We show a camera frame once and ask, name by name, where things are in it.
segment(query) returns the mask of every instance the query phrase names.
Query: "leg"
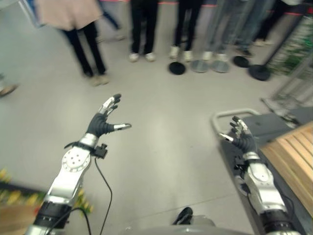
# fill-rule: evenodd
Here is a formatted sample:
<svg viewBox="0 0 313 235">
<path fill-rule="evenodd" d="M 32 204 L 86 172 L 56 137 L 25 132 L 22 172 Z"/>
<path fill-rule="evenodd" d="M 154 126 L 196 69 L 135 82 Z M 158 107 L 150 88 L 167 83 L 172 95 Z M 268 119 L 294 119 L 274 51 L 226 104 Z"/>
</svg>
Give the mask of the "leg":
<svg viewBox="0 0 313 235">
<path fill-rule="evenodd" d="M 196 0 L 196 2 L 193 3 L 193 6 L 191 8 L 191 16 L 190 16 L 189 27 L 188 27 L 188 42 L 187 42 L 187 46 L 185 50 L 191 50 L 201 6 L 202 6 L 202 0 Z"/>
<path fill-rule="evenodd" d="M 187 5 L 185 1 L 179 0 L 178 22 L 177 22 L 177 27 L 176 27 L 176 32 L 175 32 L 175 42 L 174 42 L 174 45 L 177 47 L 179 47 L 181 43 L 182 29 L 184 27 L 186 11 L 187 11 Z"/>
<path fill-rule="evenodd" d="M 83 27 L 84 34 L 86 36 L 87 42 L 93 54 L 94 60 L 96 62 L 96 66 L 99 74 L 104 74 L 106 72 L 106 68 L 103 64 L 100 51 L 98 48 L 98 44 L 96 42 L 96 26 L 95 23 L 92 22 L 87 26 Z"/>
<path fill-rule="evenodd" d="M 132 52 L 138 53 L 140 47 L 141 36 L 141 18 L 142 18 L 142 3 L 131 0 L 131 11 L 133 20 L 133 44 Z"/>
<path fill-rule="evenodd" d="M 252 11 L 250 12 L 246 21 L 244 30 L 241 34 L 242 41 L 238 45 L 240 50 L 248 50 L 271 2 L 272 0 L 255 1 Z"/>
<path fill-rule="evenodd" d="M 265 40 L 273 26 L 290 8 L 291 6 L 285 4 L 283 1 L 281 0 L 276 1 L 272 9 L 273 11 L 272 14 L 266 20 L 263 21 L 261 29 L 256 38 Z"/>
<path fill-rule="evenodd" d="M 147 28 L 146 28 L 146 45 L 144 53 L 148 54 L 153 51 L 153 45 L 155 41 L 158 1 L 157 0 L 145 0 L 145 1 L 147 1 L 145 6 Z"/>
<path fill-rule="evenodd" d="M 217 10 L 215 11 L 213 18 L 210 19 L 209 30 L 207 31 L 208 35 L 207 35 L 207 39 L 206 39 L 207 40 L 206 41 L 206 48 L 205 48 L 206 51 L 213 51 L 213 49 L 214 49 L 216 33 L 219 29 L 219 26 L 220 26 L 220 23 L 221 23 L 223 17 L 226 14 L 226 10 L 227 10 L 228 5 L 229 5 L 228 1 L 222 3 L 222 5 L 218 5 Z"/>
<path fill-rule="evenodd" d="M 92 69 L 91 69 L 91 67 L 87 61 L 84 50 L 83 50 L 82 45 L 79 41 L 76 29 L 71 30 L 71 31 L 62 30 L 62 32 L 65 34 L 69 43 L 72 45 L 73 50 L 76 54 L 76 58 L 78 59 L 80 65 L 82 67 L 83 73 L 85 73 L 85 74 L 90 73 L 92 76 L 93 75 Z"/>
<path fill-rule="evenodd" d="M 221 44 L 219 45 L 219 48 L 217 49 L 218 54 L 225 54 L 227 45 L 229 44 L 232 37 L 234 37 L 234 31 L 236 29 L 236 26 L 238 24 L 238 21 L 240 20 L 240 17 L 243 13 L 243 9 L 245 7 L 246 2 L 242 2 L 241 0 L 232 0 L 226 3 L 226 9 L 230 10 L 230 18 L 228 19 L 227 25 L 224 29 L 224 32 L 222 34 Z"/>
<path fill-rule="evenodd" d="M 98 0 L 98 2 L 99 2 L 99 5 L 102 9 L 103 17 L 106 18 L 107 20 L 109 20 L 109 22 L 112 24 L 112 26 L 114 27 L 115 30 L 119 30 L 121 27 L 120 27 L 119 23 L 117 22 L 117 20 L 105 9 L 103 2 L 101 2 L 100 0 Z"/>
</svg>

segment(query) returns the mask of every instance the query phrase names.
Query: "jeans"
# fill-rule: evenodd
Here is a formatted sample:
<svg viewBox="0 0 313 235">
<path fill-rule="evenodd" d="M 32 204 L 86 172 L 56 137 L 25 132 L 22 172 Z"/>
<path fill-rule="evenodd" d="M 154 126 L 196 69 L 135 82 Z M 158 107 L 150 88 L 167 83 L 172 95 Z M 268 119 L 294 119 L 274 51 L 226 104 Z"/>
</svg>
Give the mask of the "jeans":
<svg viewBox="0 0 313 235">
<path fill-rule="evenodd" d="M 97 45 L 97 42 L 95 39 L 96 33 L 97 33 L 95 23 L 92 22 L 92 23 L 88 24 L 87 26 L 83 27 L 81 30 L 84 32 L 84 35 L 85 35 L 87 42 L 88 42 L 88 45 L 89 45 L 91 52 L 93 54 L 93 57 L 94 57 L 94 60 L 95 60 L 95 63 L 96 63 L 97 69 L 98 69 L 98 73 L 100 75 L 102 75 L 106 72 L 106 68 L 103 64 L 103 61 L 102 61 L 102 58 L 101 58 L 101 55 L 99 52 L 99 48 L 98 48 L 98 45 Z M 86 56 L 85 56 L 83 47 L 79 41 L 77 30 L 76 29 L 73 29 L 71 31 L 62 30 L 62 32 L 65 34 L 69 43 L 72 45 L 73 50 L 76 54 L 76 57 L 77 57 L 80 65 L 81 65 L 83 73 L 88 72 L 88 73 L 93 74 L 92 69 L 88 63 Z"/>
<path fill-rule="evenodd" d="M 158 0 L 131 0 L 133 20 L 133 43 L 131 50 L 133 53 L 139 52 L 141 23 L 143 19 L 147 21 L 144 53 L 148 54 L 153 51 L 157 24 L 157 8 Z"/>
<path fill-rule="evenodd" d="M 245 20 L 242 30 L 240 32 L 235 32 L 238 22 L 244 13 L 246 4 L 251 4 L 249 1 L 254 1 L 252 9 Z M 230 0 L 227 8 L 232 9 L 232 12 L 223 32 L 221 44 L 217 50 L 218 53 L 226 52 L 227 45 L 231 43 L 233 37 L 237 37 L 239 49 L 247 50 L 262 19 L 266 15 L 266 11 L 270 9 L 272 3 L 273 0 Z"/>
<path fill-rule="evenodd" d="M 191 12 L 189 26 L 188 26 L 188 41 L 185 50 L 191 50 L 192 42 L 194 40 L 197 19 L 201 9 L 203 0 L 179 0 L 178 9 L 178 23 L 175 32 L 174 45 L 179 47 L 181 44 L 181 37 L 184 27 L 185 15 L 187 11 Z"/>
<path fill-rule="evenodd" d="M 220 24 L 224 18 L 224 16 L 229 12 L 230 9 L 234 7 L 236 0 L 224 0 L 224 1 L 218 1 L 220 5 L 217 6 L 214 12 L 213 18 L 209 22 L 209 29 L 208 29 L 208 35 L 207 35 L 207 41 L 206 41 L 206 51 L 213 51 L 214 45 L 216 41 L 216 34 L 219 30 Z M 219 52 L 222 53 L 225 49 L 225 46 L 227 45 L 226 42 L 227 38 L 226 35 L 223 34 L 222 37 L 222 43 L 220 45 Z"/>
<path fill-rule="evenodd" d="M 256 39 L 263 39 L 265 40 L 268 37 L 270 30 L 273 26 L 279 21 L 279 19 L 284 15 L 285 12 L 290 10 L 292 6 L 284 3 L 281 0 L 276 0 L 273 8 L 272 13 L 267 17 L 260 28 L 259 33 L 256 35 Z"/>
<path fill-rule="evenodd" d="M 106 9 L 105 9 L 105 4 L 103 1 L 98 0 L 100 7 L 102 9 L 103 12 L 103 16 L 104 18 L 106 18 L 107 20 L 109 20 L 109 22 L 112 24 L 113 28 L 115 30 L 119 30 L 121 29 L 120 24 L 117 22 L 117 20 L 113 17 L 113 15 L 111 15 Z"/>
<path fill-rule="evenodd" d="M 267 10 L 271 9 L 273 0 L 255 0 L 243 30 L 239 34 L 238 48 L 247 50 L 258 32 L 262 20 L 266 17 Z"/>
</svg>

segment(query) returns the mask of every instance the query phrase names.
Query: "white sneaker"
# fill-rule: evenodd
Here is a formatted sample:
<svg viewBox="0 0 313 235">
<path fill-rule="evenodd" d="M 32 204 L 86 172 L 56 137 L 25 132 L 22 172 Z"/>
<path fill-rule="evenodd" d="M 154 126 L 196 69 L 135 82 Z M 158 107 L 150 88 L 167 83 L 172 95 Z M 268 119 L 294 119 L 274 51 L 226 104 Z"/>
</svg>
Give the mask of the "white sneaker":
<svg viewBox="0 0 313 235">
<path fill-rule="evenodd" d="M 147 61 L 153 62 L 156 60 L 156 55 L 153 52 L 151 52 L 151 53 L 145 54 L 145 58 Z"/>
<path fill-rule="evenodd" d="M 172 46 L 170 51 L 170 58 L 177 59 L 179 53 L 179 47 Z"/>
<path fill-rule="evenodd" d="M 126 38 L 126 37 L 125 37 L 125 35 L 123 34 L 122 29 L 118 29 L 118 30 L 116 31 L 115 39 L 116 39 L 117 41 L 121 41 L 121 40 L 123 40 L 123 39 L 125 39 L 125 38 Z"/>
<path fill-rule="evenodd" d="M 98 35 L 98 36 L 96 37 L 96 42 L 97 42 L 97 43 L 100 43 L 100 42 L 103 42 L 103 41 L 104 41 L 103 36 Z"/>
<path fill-rule="evenodd" d="M 93 76 L 91 78 L 88 79 L 90 85 L 92 85 L 93 87 L 99 86 L 101 84 L 99 78 L 97 76 Z"/>
<path fill-rule="evenodd" d="M 184 51 L 184 61 L 190 62 L 190 61 L 192 61 L 192 59 L 193 59 L 192 51 L 190 51 L 190 50 Z"/>
<path fill-rule="evenodd" d="M 255 42 L 253 44 L 257 47 L 262 47 L 262 46 L 264 46 L 264 41 L 263 41 L 263 39 L 257 39 L 257 40 L 255 40 Z"/>
<path fill-rule="evenodd" d="M 98 75 L 98 80 L 99 82 L 102 84 L 102 85 L 105 85 L 107 83 L 109 83 L 109 78 L 106 74 L 103 74 L 103 75 Z"/>
<path fill-rule="evenodd" d="M 228 57 L 226 54 L 223 54 L 223 53 L 220 53 L 220 54 L 216 54 L 216 59 L 219 60 L 219 61 L 223 61 L 223 62 L 226 62 L 228 61 Z"/>
<path fill-rule="evenodd" d="M 265 45 L 273 45 L 274 42 L 273 42 L 272 40 L 265 40 L 265 41 L 264 41 L 264 44 L 265 44 Z"/>
<path fill-rule="evenodd" d="M 129 61 L 130 62 L 137 62 L 139 60 L 139 54 L 138 53 L 131 53 L 129 55 Z"/>
<path fill-rule="evenodd" d="M 211 52 L 211 51 L 205 51 L 204 53 L 203 53 L 203 56 L 202 56 L 202 59 L 203 60 L 210 60 L 211 58 L 212 58 L 212 55 L 213 55 L 213 52 Z"/>
</svg>

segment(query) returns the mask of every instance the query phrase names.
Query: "black round base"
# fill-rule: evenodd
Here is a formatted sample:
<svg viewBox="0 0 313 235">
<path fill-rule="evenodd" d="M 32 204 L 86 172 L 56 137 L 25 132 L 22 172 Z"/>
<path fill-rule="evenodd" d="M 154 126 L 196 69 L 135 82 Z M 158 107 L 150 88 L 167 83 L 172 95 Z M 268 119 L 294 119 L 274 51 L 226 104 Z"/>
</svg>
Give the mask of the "black round base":
<svg viewBox="0 0 313 235">
<path fill-rule="evenodd" d="M 241 68 L 248 68 L 250 66 L 250 62 L 242 56 L 235 56 L 233 58 L 233 63 Z"/>
<path fill-rule="evenodd" d="M 168 66 L 169 71 L 175 75 L 182 75 L 186 71 L 186 66 L 180 62 L 172 62 Z"/>
<path fill-rule="evenodd" d="M 248 69 L 249 74 L 259 81 L 267 81 L 270 77 L 270 71 L 263 65 L 252 65 Z"/>
</svg>

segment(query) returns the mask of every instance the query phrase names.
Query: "round metal base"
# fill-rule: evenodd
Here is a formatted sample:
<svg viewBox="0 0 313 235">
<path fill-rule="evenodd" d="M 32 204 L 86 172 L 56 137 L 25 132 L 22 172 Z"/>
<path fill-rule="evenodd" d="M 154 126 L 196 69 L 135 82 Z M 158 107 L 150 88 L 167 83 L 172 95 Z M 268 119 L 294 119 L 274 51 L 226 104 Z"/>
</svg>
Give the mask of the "round metal base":
<svg viewBox="0 0 313 235">
<path fill-rule="evenodd" d="M 180 62 L 172 62 L 168 66 L 169 71 L 175 75 L 182 75 L 186 72 L 186 66 Z"/>
<path fill-rule="evenodd" d="M 249 68 L 250 66 L 250 62 L 243 56 L 235 56 L 233 58 L 233 63 L 241 68 Z"/>
<path fill-rule="evenodd" d="M 229 72 L 229 64 L 225 61 L 216 60 L 211 64 L 211 69 L 215 72 Z"/>
<path fill-rule="evenodd" d="M 203 60 L 195 60 L 191 62 L 190 67 L 194 72 L 207 72 L 209 70 L 209 65 Z"/>
<path fill-rule="evenodd" d="M 270 71 L 263 65 L 252 65 L 248 71 L 252 77 L 259 81 L 267 81 L 270 78 Z"/>
</svg>

